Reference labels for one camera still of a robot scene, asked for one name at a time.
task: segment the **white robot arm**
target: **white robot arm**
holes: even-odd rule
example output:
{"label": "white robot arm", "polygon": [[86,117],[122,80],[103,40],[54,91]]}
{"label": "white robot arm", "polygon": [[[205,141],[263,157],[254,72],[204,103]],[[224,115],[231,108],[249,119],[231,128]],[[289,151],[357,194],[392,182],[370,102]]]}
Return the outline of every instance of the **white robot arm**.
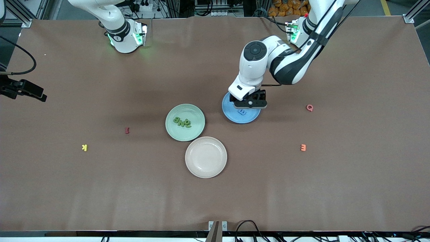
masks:
{"label": "white robot arm", "polygon": [[239,74],[228,88],[235,108],[266,108],[266,93],[260,90],[266,68],[280,85],[300,81],[339,24],[344,1],[309,0],[309,16],[286,26],[290,42],[301,48],[299,53],[274,35],[249,42],[240,56]]}
{"label": "white robot arm", "polygon": [[107,31],[111,45],[121,53],[130,53],[144,45],[147,26],[125,19],[115,6],[124,0],[68,0],[73,6],[85,10],[100,20]]}

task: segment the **table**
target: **table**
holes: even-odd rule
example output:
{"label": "table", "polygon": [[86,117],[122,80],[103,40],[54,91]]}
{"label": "table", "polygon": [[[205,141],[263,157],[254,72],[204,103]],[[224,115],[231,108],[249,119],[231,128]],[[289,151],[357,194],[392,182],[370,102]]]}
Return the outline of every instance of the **table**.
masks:
{"label": "table", "polygon": [[[268,87],[250,124],[221,100],[242,48],[282,35],[264,19],[154,20],[120,54],[97,21],[34,21],[18,44],[46,103],[1,97],[1,230],[394,230],[429,224],[430,68],[402,17],[351,17],[294,86]],[[19,50],[9,70],[31,65]],[[274,83],[269,73],[265,83]],[[165,130],[181,103],[224,143],[212,179]],[[305,109],[312,104],[313,112]],[[124,128],[130,127],[130,134]],[[88,151],[81,150],[88,144]],[[306,144],[307,151],[300,151]]]}

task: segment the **floor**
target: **floor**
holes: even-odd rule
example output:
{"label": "floor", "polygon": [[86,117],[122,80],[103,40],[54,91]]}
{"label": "floor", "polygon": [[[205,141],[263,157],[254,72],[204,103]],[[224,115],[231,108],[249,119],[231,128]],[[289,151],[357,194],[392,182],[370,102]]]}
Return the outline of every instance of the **floor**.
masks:
{"label": "floor", "polygon": [[[415,0],[389,0],[387,1],[391,15],[402,15],[415,3]],[[345,12],[352,9],[351,5],[345,8]],[[383,16],[385,15],[380,0],[362,0],[351,16]],[[50,19],[57,20],[76,20],[76,19],[95,19],[95,17],[86,11],[73,7],[67,0],[57,0],[52,8]],[[415,18],[415,26],[430,19],[430,5],[424,9],[418,17]],[[20,33],[20,28],[0,28],[0,34],[11,41],[16,42]],[[427,59],[430,59],[430,24],[417,30],[421,44],[426,53]],[[7,66],[10,56],[13,52],[13,46],[0,39],[0,63]]]}

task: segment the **yellow tape line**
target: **yellow tape line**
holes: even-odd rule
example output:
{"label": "yellow tape line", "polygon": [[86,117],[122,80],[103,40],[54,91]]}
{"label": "yellow tape line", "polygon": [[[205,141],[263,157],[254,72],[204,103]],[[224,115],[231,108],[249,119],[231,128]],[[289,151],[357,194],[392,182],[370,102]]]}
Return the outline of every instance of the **yellow tape line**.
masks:
{"label": "yellow tape line", "polygon": [[384,9],[385,16],[391,16],[390,9],[386,0],[381,0],[382,8]]}

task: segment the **plate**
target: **plate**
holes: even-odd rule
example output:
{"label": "plate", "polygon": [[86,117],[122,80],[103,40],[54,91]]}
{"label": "plate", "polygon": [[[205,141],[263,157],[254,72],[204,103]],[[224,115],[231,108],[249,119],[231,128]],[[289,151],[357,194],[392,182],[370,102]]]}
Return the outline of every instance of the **plate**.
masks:
{"label": "plate", "polygon": [[[188,119],[191,127],[178,126],[173,120],[179,117],[181,121]],[[178,141],[190,141],[197,138],[205,127],[205,115],[200,108],[192,104],[181,104],[170,110],[166,117],[166,130],[169,135]]]}
{"label": "plate", "polygon": [[231,121],[238,124],[247,124],[254,121],[260,114],[261,109],[237,109],[233,102],[230,102],[230,93],[222,99],[222,111]]}
{"label": "plate", "polygon": [[227,151],[216,138],[200,137],[188,146],[185,152],[185,163],[196,177],[215,177],[221,173],[227,163]]}

